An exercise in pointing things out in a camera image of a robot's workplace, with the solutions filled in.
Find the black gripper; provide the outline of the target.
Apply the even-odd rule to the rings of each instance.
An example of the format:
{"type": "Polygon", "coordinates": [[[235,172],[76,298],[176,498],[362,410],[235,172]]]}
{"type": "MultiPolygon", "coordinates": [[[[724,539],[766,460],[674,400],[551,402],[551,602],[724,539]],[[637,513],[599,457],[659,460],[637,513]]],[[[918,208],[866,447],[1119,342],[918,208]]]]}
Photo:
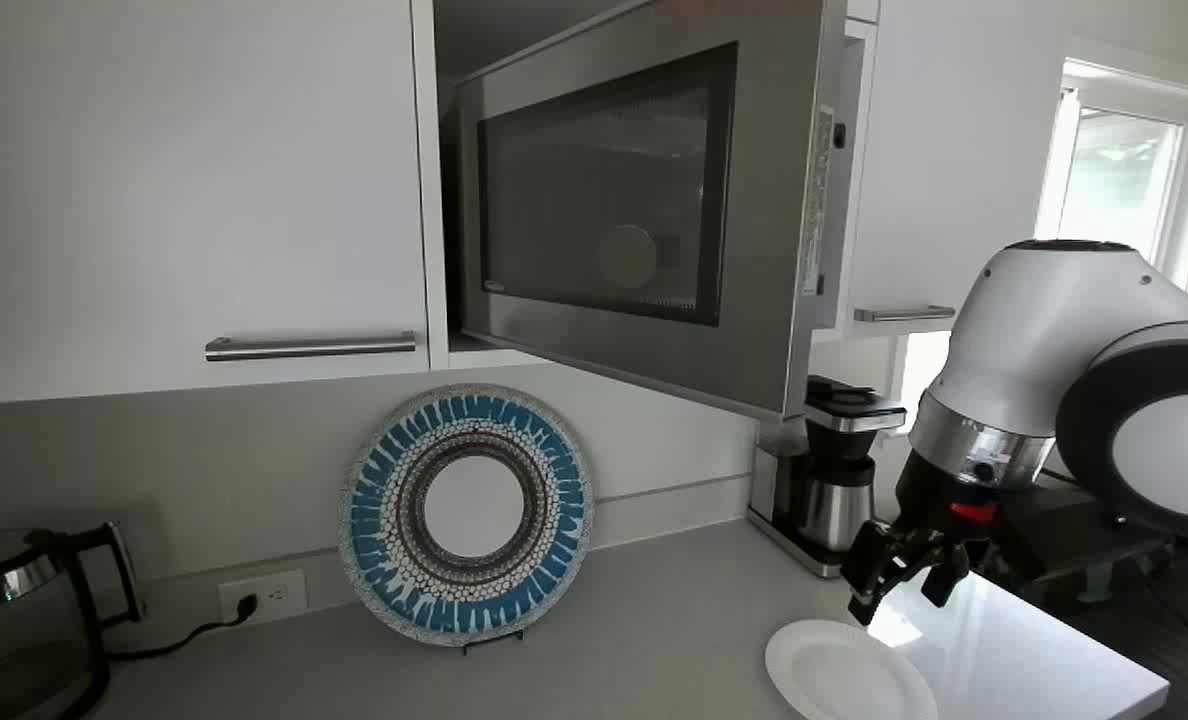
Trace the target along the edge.
{"type": "Polygon", "coordinates": [[[943,607],[972,560],[990,545],[999,518],[995,488],[959,484],[938,466],[907,466],[894,498],[901,517],[890,524],[866,518],[839,569],[852,587],[847,611],[861,625],[915,571],[922,571],[918,594],[943,607]]]}

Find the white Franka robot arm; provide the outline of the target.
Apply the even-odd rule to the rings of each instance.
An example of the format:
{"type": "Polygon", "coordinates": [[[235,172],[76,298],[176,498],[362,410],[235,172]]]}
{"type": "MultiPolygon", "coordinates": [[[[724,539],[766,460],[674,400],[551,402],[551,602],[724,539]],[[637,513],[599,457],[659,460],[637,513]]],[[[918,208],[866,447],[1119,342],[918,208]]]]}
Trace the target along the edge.
{"type": "Polygon", "coordinates": [[[967,571],[1042,571],[1020,509],[1047,457],[1125,524],[1188,539],[1188,290],[1117,239],[1016,239],[972,282],[918,394],[894,518],[839,574],[866,625],[922,571],[943,607],[967,571]]]}

